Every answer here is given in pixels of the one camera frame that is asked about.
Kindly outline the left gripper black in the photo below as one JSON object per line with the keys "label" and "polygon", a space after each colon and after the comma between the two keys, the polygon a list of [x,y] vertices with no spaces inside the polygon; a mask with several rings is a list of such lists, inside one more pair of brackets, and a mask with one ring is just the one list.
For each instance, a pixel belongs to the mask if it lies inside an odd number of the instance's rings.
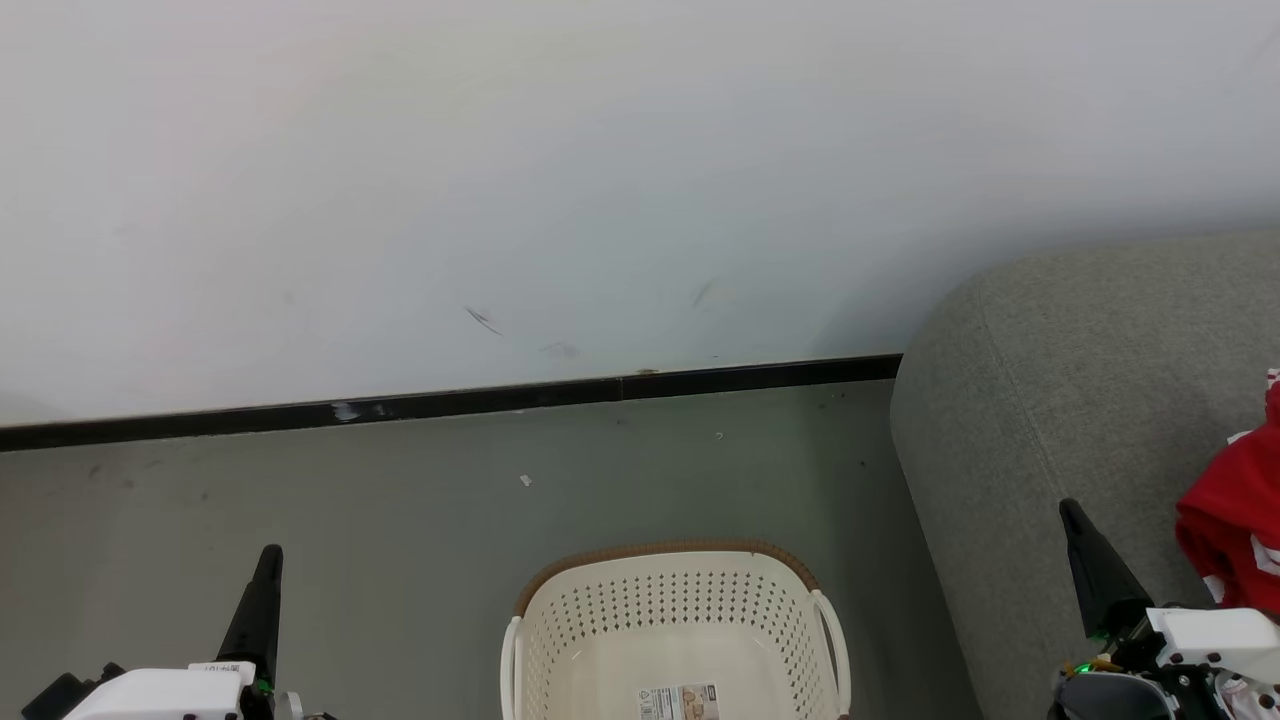
{"label": "left gripper black", "polygon": [[[218,662],[252,664],[251,685],[262,693],[273,693],[276,687],[283,569],[283,548],[264,547],[215,657]],[[22,708],[20,717],[65,720],[100,685],[124,674],[125,669],[118,664],[105,665],[97,679],[63,673]]]}

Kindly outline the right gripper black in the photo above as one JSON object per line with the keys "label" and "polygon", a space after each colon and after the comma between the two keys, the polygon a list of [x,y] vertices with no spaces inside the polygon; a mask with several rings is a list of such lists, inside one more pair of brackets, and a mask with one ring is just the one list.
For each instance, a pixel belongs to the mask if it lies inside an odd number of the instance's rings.
{"label": "right gripper black", "polygon": [[1059,502],[1084,633],[1121,641],[1108,657],[1061,673],[1048,720],[1280,720],[1280,657],[1251,666],[1162,664],[1153,600],[1074,498]]}

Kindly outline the plain red garment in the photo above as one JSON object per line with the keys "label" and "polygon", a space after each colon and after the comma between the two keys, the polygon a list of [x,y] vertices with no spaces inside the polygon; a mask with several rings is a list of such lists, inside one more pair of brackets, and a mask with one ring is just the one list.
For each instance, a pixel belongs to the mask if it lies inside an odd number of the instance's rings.
{"label": "plain red garment", "polygon": [[1280,436],[1228,445],[1179,500],[1175,536],[1216,605],[1280,623]]}

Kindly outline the cream perforated plastic laundry basket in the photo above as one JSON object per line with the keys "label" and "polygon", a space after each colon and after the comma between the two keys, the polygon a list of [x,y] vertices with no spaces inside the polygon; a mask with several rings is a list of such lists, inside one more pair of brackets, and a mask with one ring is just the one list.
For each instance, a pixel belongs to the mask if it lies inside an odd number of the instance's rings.
{"label": "cream perforated plastic laundry basket", "polygon": [[641,689],[716,684],[721,720],[850,720],[838,614],[794,555],[755,539],[558,560],[515,603],[502,720],[639,720]]}

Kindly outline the printed paper basket label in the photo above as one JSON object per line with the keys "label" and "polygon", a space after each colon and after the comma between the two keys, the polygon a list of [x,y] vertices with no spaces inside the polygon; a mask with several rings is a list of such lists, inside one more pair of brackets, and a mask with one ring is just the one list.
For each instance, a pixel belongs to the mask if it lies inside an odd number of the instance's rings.
{"label": "printed paper basket label", "polygon": [[639,720],[721,720],[716,684],[685,684],[641,689]]}

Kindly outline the grey fabric sofa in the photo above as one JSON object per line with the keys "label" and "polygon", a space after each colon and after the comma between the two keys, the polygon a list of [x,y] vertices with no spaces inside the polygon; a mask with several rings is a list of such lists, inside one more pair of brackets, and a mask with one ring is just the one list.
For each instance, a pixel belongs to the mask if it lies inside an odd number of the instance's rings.
{"label": "grey fabric sofa", "polygon": [[1280,229],[1027,258],[934,310],[890,421],[983,720],[1044,720],[1053,675],[1093,648],[1062,498],[1157,602],[1210,603],[1175,506],[1263,421],[1272,369]]}

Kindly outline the black wall baseboard strip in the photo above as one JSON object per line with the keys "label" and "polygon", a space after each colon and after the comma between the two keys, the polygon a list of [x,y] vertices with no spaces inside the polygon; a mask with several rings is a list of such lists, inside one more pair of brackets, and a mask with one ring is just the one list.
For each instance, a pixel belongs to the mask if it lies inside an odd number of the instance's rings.
{"label": "black wall baseboard strip", "polygon": [[156,439],[241,436],[384,421],[517,413],[543,407],[718,395],[755,389],[891,380],[901,355],[724,366],[315,404],[0,427],[0,454]]}

